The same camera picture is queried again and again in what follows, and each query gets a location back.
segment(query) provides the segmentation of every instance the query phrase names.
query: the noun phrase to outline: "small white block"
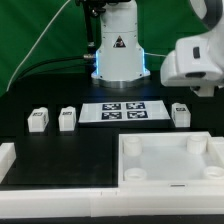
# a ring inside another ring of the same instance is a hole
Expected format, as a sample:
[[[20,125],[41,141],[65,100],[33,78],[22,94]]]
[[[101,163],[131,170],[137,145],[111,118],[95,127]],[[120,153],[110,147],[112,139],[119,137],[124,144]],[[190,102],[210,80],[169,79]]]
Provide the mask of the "small white block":
[[[185,104],[174,103],[172,105],[172,119],[177,128],[190,127],[191,113]]]
[[[3,143],[0,146],[0,183],[16,159],[14,143]]]
[[[28,126],[30,132],[44,132],[49,122],[48,109],[41,107],[35,109],[28,118]]]
[[[62,108],[58,121],[60,131],[74,131],[76,123],[75,108]]]

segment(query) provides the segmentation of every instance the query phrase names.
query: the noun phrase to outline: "black tabletop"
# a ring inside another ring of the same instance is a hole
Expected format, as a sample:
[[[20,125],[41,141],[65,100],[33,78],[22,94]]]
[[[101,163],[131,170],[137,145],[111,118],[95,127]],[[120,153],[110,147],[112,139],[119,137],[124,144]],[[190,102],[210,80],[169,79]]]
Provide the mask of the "black tabletop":
[[[173,103],[191,112],[191,128],[175,128],[171,120],[80,124],[74,132],[60,132],[61,108],[83,103],[163,100],[169,114]],[[91,84],[85,74],[44,74],[16,82],[0,98],[0,143],[14,142],[17,159],[0,190],[56,189],[118,186],[118,136],[121,133],[208,131],[224,136],[224,90],[213,98],[199,98],[190,88],[166,88],[159,73],[138,87],[110,89]],[[27,118],[33,109],[46,107],[49,124],[44,133],[29,133]],[[21,222],[19,220],[5,223]],[[223,223],[222,216],[159,216],[41,220],[43,223]],[[29,220],[27,223],[38,223]]]

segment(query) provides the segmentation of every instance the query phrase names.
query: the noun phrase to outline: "green backdrop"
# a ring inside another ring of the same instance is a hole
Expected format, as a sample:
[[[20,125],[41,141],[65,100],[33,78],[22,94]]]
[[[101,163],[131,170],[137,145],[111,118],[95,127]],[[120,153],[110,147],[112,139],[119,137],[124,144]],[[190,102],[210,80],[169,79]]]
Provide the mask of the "green backdrop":
[[[16,67],[65,2],[0,1],[0,95],[5,92]],[[83,11],[74,2],[72,0],[52,24],[20,71],[42,60],[86,53]],[[192,12],[188,0],[137,0],[137,4],[139,42],[146,52],[167,54],[174,48],[177,39],[206,31]],[[99,45],[99,20],[92,23]],[[147,57],[147,68],[159,70],[162,61],[163,58]]]

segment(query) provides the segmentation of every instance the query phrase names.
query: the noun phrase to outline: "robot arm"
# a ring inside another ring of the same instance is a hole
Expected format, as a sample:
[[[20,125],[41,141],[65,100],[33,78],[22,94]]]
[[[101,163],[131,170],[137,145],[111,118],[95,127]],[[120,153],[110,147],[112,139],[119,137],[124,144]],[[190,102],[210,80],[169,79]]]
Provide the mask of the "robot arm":
[[[136,1],[86,2],[91,15],[100,15],[101,21],[101,46],[96,51],[96,70],[91,75],[93,83],[128,88],[148,79],[150,72],[145,68],[144,49],[138,43]]]
[[[224,0],[190,0],[208,33],[177,41],[161,67],[165,86],[197,87],[199,96],[213,96],[224,85]]]

